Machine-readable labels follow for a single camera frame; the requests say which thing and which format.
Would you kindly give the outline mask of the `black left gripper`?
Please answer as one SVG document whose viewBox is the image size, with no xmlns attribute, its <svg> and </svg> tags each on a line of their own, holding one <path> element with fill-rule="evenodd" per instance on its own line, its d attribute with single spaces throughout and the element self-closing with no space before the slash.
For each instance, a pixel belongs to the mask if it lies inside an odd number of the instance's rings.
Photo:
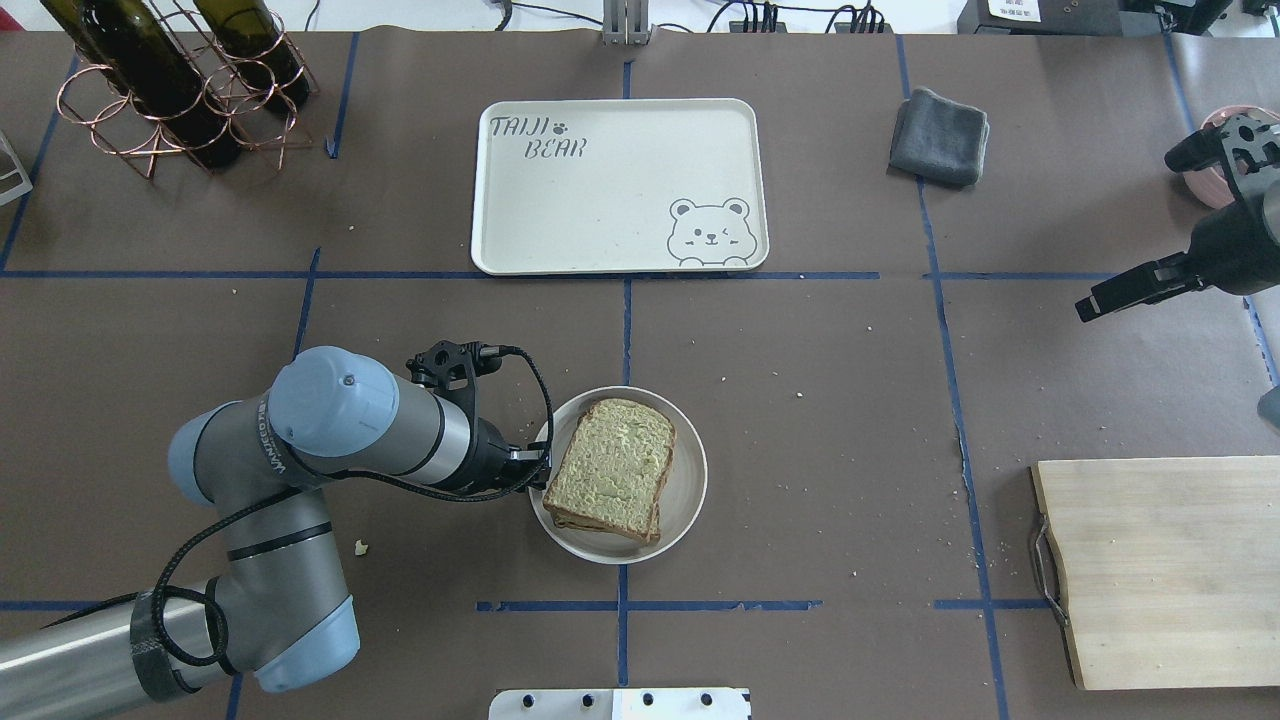
<svg viewBox="0 0 1280 720">
<path fill-rule="evenodd" d="M 547 488 L 552 461 L 548 441 L 535 441 L 527 447 L 511 445 L 484 419 L 476 420 L 472 439 L 472 452 L 462 466 L 463 497 Z"/>
</svg>

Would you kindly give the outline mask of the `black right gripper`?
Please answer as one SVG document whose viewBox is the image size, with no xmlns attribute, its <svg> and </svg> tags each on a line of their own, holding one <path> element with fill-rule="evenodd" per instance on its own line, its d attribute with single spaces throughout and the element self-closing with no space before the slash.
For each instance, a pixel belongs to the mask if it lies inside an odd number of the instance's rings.
<svg viewBox="0 0 1280 720">
<path fill-rule="evenodd" d="M 1238 200 L 1277 183 L 1277 122 L 1234 115 L 1221 127 L 1201 127 L 1166 151 L 1164 163 L 1180 177 L 1220 167 L 1236 201 L 1196 224 L 1188 254 L 1142 263 L 1094 284 L 1075 302 L 1080 322 L 1192 291 L 1219 288 L 1245 296 L 1279 284 L 1277 196 Z"/>
</svg>

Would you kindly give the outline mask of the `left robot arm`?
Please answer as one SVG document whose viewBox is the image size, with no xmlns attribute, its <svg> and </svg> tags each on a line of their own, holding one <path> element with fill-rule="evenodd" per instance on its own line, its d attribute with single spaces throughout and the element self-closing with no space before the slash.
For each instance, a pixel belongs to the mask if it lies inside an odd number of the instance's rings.
<svg viewBox="0 0 1280 720">
<path fill-rule="evenodd" d="M 173 482 L 218 519 L 136 593 L 3 643 L 5 719 L 97 719 L 184 700 L 228 676 L 270 693 L 319 682 L 360 648 L 324 489 L 370 479 L 476 503 L 522 492 L 550 445 L 511 445 L 476 410 L 508 345 L 443 341 L 403 378 L 334 346 L 305 350 L 257 397 L 173 437 Z"/>
</svg>

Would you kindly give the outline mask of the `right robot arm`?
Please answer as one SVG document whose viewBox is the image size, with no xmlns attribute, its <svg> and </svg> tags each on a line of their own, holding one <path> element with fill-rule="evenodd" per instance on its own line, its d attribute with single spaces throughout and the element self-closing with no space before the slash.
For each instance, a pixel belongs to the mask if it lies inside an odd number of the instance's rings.
<svg viewBox="0 0 1280 720">
<path fill-rule="evenodd" d="M 1277 292 L 1277 114 L 1221 108 L 1164 161 L 1192 179 L 1219 177 L 1229 200 L 1196 224 L 1188 250 L 1093 286 L 1075 305 L 1082 322 L 1210 288 L 1240 296 L 1248 306 L 1257 293 Z"/>
</svg>

